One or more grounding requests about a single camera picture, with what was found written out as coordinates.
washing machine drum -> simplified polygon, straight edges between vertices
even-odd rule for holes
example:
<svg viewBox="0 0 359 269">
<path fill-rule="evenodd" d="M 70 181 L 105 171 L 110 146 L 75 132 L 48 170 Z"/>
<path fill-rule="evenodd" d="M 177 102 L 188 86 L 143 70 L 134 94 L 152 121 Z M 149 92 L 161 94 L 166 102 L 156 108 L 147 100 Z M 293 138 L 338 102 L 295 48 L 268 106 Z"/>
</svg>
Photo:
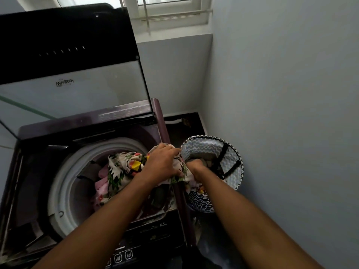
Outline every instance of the washing machine drum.
<svg viewBox="0 0 359 269">
<path fill-rule="evenodd" d="M 117 138 L 85 146 L 63 163 L 51 185 L 47 204 L 50 223 L 61 237 L 69 235 L 94 212 L 90 198 L 95 194 L 98 169 L 91 165 L 104 166 L 110 154 L 120 152 L 146 154 L 148 150 L 136 140 Z"/>
</svg>

floor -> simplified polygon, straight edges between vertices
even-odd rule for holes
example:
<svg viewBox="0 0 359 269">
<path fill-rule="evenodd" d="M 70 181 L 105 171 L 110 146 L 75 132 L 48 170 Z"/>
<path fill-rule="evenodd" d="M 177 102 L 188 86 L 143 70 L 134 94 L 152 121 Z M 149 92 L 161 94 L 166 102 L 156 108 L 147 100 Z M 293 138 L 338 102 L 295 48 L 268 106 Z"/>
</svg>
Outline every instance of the floor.
<svg viewBox="0 0 359 269">
<path fill-rule="evenodd" d="M 182 143 L 193 135 L 205 134 L 198 113 L 166 117 L 165 120 L 178 122 L 166 124 L 171 143 L 176 147 L 181 147 Z M 247 268 L 216 214 L 196 212 L 195 216 L 202 226 L 198 242 L 202 255 L 223 269 Z M 181 258 L 176 257 L 169 261 L 168 268 L 182 268 Z"/>
</svg>

person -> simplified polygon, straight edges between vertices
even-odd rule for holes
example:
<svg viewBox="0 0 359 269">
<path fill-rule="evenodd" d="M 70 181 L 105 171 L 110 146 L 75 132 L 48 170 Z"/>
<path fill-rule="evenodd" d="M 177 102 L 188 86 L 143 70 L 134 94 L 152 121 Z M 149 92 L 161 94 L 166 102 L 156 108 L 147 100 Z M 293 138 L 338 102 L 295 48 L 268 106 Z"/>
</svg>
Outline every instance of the person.
<svg viewBox="0 0 359 269">
<path fill-rule="evenodd" d="M 180 151 L 159 144 L 142 172 L 126 188 L 48 252 L 33 269 L 104 268 L 150 191 L 169 177 L 182 175 L 172 166 L 173 157 Z M 271 218 L 223 183 L 201 160 L 189 162 L 187 167 L 204 185 L 224 229 L 250 268 L 322 268 Z M 106 228 L 98 229 L 104 223 Z"/>
</svg>

open lid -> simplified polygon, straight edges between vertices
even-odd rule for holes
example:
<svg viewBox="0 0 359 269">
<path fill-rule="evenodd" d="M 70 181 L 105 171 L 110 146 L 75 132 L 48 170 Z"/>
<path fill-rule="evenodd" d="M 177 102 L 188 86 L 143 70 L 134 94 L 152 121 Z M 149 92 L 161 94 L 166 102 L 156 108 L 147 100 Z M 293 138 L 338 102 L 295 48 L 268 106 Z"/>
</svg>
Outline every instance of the open lid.
<svg viewBox="0 0 359 269">
<path fill-rule="evenodd" d="M 54 119 L 150 103 L 127 8 L 95 4 L 1 15 L 0 30 L 1 104 Z M 21 126 L 34 123 L 19 119 Z"/>
</svg>

zigzag patterned basket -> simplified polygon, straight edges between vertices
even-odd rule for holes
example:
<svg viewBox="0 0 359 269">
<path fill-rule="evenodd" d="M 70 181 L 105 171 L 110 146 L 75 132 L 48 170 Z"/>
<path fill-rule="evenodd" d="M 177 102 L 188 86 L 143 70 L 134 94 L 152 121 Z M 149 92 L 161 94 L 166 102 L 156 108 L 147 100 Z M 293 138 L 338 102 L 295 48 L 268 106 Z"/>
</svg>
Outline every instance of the zigzag patterned basket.
<svg viewBox="0 0 359 269">
<path fill-rule="evenodd" d="M 238 151 L 228 142 L 207 135 L 192 136 L 182 144 L 181 155 L 184 161 L 207 157 L 210 169 L 233 189 L 237 190 L 243 179 L 243 161 Z M 207 194 L 191 191 L 186 194 L 187 205 L 196 211 L 214 212 Z"/>
</svg>

